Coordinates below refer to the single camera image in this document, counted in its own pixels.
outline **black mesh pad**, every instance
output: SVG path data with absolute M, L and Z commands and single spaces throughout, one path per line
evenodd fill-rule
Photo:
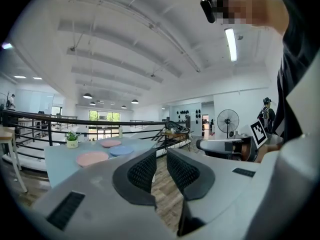
M 153 148 L 114 171 L 113 187 L 129 203 L 156 207 L 156 199 L 150 194 L 152 179 L 157 170 L 156 152 Z
M 186 201 L 203 198 L 215 182 L 210 167 L 168 148 L 167 169 Z

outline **standing fan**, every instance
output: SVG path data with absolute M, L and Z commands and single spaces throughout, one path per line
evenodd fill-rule
M 229 132 L 234 131 L 239 126 L 239 116 L 238 114 L 231 110 L 225 109 L 223 110 L 217 118 L 217 125 L 221 132 L 226 134 L 226 138 L 228 139 Z

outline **railing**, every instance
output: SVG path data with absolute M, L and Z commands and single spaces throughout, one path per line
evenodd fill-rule
M 3 110 L 2 111 L 2 121 L 3 121 L 3 126 L 5 127 L 15 127 L 15 136 L 20 137 L 20 138 L 26 138 L 27 140 L 32 140 L 33 142 L 35 141 L 40 141 L 40 142 L 48 142 L 50 146 L 53 146 L 54 143 L 64 145 L 66 144 L 65 141 L 61 140 L 55 140 L 53 139 L 53 134 L 65 134 L 68 131 L 62 131 L 63 129 L 69 129 L 72 128 L 73 126 L 78 126 L 78 125 L 87 125 L 89 126 L 88 131 L 89 132 L 79 132 L 77 131 L 77 134 L 83 135 L 84 137 L 88 137 L 91 135 L 96 135 L 99 138 L 99 135 L 103 135 L 102 139 L 105 139 L 106 135 L 107 136 L 118 136 L 119 135 L 119 126 L 163 126 L 161 129 L 153 129 L 153 130 L 140 130 L 140 131 L 125 131 L 122 134 L 135 134 L 135 133 L 150 133 L 154 132 L 153 136 L 149 137 L 142 137 L 140 138 L 141 140 L 152 140 L 160 143 L 160 145 L 157 147 L 157 150 L 161 149 L 167 149 L 167 147 L 170 147 L 172 145 L 175 145 L 183 140 L 188 139 L 187 134 L 183 134 L 179 137 L 174 137 L 174 138 L 168 138 L 166 134 L 163 134 L 162 130 L 166 125 L 166 122 L 153 122 L 153 121 L 135 121 L 131 120 L 130 122 L 108 122 L 108 121 L 91 121 L 91 120 L 78 120 L 76 116 L 63 116 L 63 115 L 47 115 L 47 114 L 38 114 L 38 113 L 25 113 L 25 112 L 18 112 L 14 110 Z M 32 126 L 25 126 L 21 125 L 18 122 L 22 121 L 27 121 L 27 122 L 32 122 Z M 35 125 L 36 122 L 45 122 L 41 123 L 40 125 Z M 55 130 L 53 128 L 53 124 L 59 124 L 60 130 Z M 96 132 L 90 132 L 90 129 L 96 129 Z M 28 134 L 21 134 L 21 132 L 17 130 L 21 129 L 28 129 L 31 130 L 32 136 L 28 136 Z M 44 132 L 44 135 L 39 134 L 35 135 L 36 131 Z M 16 141 L 16 145 L 24 148 L 29 148 L 33 150 L 39 150 L 43 151 L 43 148 L 40 147 L 35 147 L 35 146 L 28 146 L 24 144 L 25 140 L 23 141 Z M 34 156 L 31 154 L 26 154 L 23 152 L 18 151 L 17 152 L 20 155 L 27 156 L 27 157 L 32 157 L 32 158 L 37 158 L 37 159 L 44 159 L 42 157 Z
M 131 125 L 131 127 L 143 129 L 145 126 L 143 123 L 149 123 L 149 122 L 154 122 L 154 121 L 130 120 L 130 122 L 139 123 L 139 124 L 133 124 L 133 125 Z

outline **black sleeve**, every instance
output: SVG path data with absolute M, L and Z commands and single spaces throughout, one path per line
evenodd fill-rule
M 271 119 L 272 122 L 276 118 L 276 114 L 275 114 L 275 112 L 274 112 L 274 110 L 272 108 L 269 109 L 269 118 Z

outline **fluorescent light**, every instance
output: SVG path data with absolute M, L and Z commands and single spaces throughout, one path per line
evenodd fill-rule
M 3 44 L 2 44 L 2 48 L 3 49 L 11 49 L 13 46 L 11 45 L 11 43 L 6 43 L 6 42 L 4 42 Z
M 224 31 L 228 39 L 231 61 L 235 62 L 237 60 L 237 46 L 234 29 L 226 28 Z
M 83 95 L 83 97 L 86 98 L 86 99 L 92 99 L 92 96 L 91 96 L 90 93 L 85 93 L 85 94 Z

